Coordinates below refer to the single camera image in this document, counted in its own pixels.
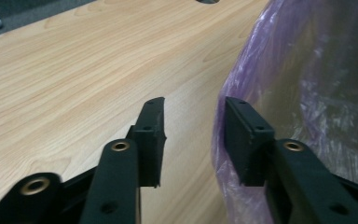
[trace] translucent plastic bag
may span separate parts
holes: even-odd
[[[213,166],[231,223],[272,223],[263,188],[244,187],[224,148],[226,96],[251,103],[276,131],[309,145],[358,183],[358,1],[272,0],[220,92]]]

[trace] purple plastic bag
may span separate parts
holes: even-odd
[[[272,223],[264,189],[239,185],[224,148],[226,96],[358,183],[358,1],[271,0],[220,91],[212,154],[229,221]]]

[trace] light wood tabletop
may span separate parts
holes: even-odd
[[[143,223],[227,223],[211,162],[217,94],[266,0],[104,0],[0,35],[0,199],[95,166],[163,96],[161,187]]]

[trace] dark floor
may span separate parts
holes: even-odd
[[[41,21],[94,0],[0,0],[0,34]]]

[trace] wood grain surface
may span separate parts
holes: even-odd
[[[65,181],[164,96],[161,188],[143,223],[227,223],[211,163],[217,93],[266,0],[104,0],[0,35],[0,199],[21,178]]]

